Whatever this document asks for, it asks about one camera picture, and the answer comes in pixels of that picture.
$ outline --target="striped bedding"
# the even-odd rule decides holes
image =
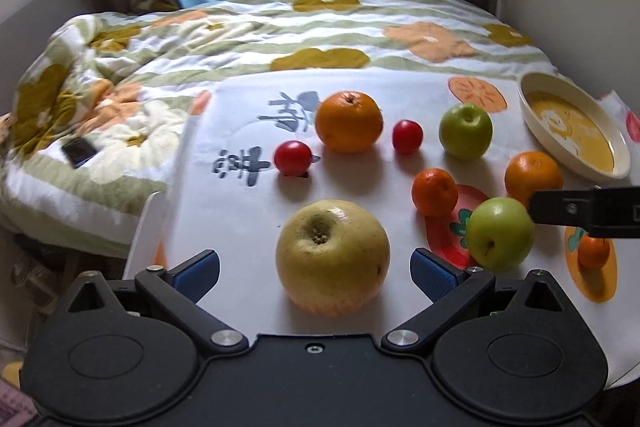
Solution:
[[[18,85],[2,151],[2,224],[126,257],[146,198],[170,181],[194,97],[232,76],[302,68],[556,73],[527,36],[459,0],[223,0],[79,16]],[[61,146],[76,136],[99,152],[73,169]]]

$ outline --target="blue gripper pad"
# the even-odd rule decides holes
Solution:
[[[220,258],[214,250],[204,250],[167,272],[167,282],[192,302],[198,302],[220,277]]]
[[[456,289],[467,277],[465,272],[451,266],[426,248],[414,250],[409,266],[411,279],[433,302]]]

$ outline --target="large yellow apple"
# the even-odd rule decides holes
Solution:
[[[389,240],[378,220],[349,201],[321,200],[282,227],[276,267],[300,309],[335,317],[375,297],[389,268]]]

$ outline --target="bowl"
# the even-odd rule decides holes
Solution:
[[[520,108],[533,136],[567,168],[601,184],[628,176],[631,157],[617,124],[575,84],[527,73],[520,79]]]

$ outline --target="green apple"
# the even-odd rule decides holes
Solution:
[[[533,233],[522,203],[492,198],[479,204],[466,222],[466,247],[476,263],[499,272],[524,261],[533,246]]]
[[[482,156],[494,135],[494,125],[486,111],[472,103],[451,107],[440,120],[440,143],[447,153],[464,161]]]
[[[385,281],[390,249],[385,229],[349,201],[308,204],[282,227],[276,268],[300,309],[333,317],[356,311]]]

